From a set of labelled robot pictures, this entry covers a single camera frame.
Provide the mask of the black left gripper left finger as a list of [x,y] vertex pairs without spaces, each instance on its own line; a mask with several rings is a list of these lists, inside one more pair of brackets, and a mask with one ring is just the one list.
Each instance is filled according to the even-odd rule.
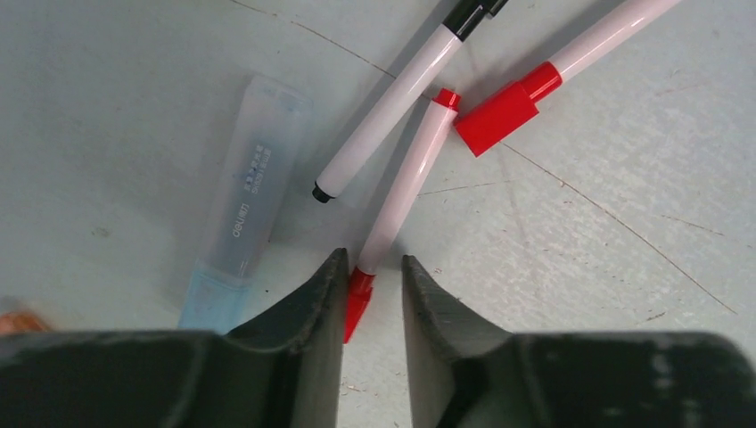
[[333,427],[349,256],[232,331],[19,333],[1,340],[4,427]]

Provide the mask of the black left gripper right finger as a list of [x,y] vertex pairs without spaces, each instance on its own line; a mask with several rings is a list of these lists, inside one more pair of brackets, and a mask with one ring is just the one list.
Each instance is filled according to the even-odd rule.
[[752,427],[755,370],[706,332],[512,333],[402,260],[416,427]]

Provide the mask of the red cap marker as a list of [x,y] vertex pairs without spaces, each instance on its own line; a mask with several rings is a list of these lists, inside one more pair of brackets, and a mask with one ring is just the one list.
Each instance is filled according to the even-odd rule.
[[448,138],[460,100],[461,96],[448,88],[431,99],[350,275],[344,343],[349,342],[368,307],[377,269],[390,252]]
[[662,16],[679,0],[624,1],[526,76],[456,120],[455,130],[479,157],[538,115],[537,103]]

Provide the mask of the black cap marker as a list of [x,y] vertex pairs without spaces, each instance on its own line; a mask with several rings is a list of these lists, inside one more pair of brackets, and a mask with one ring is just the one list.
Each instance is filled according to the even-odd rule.
[[318,202],[327,203],[341,195],[464,41],[486,17],[496,16],[506,3],[506,0],[456,3],[319,174],[312,191]]

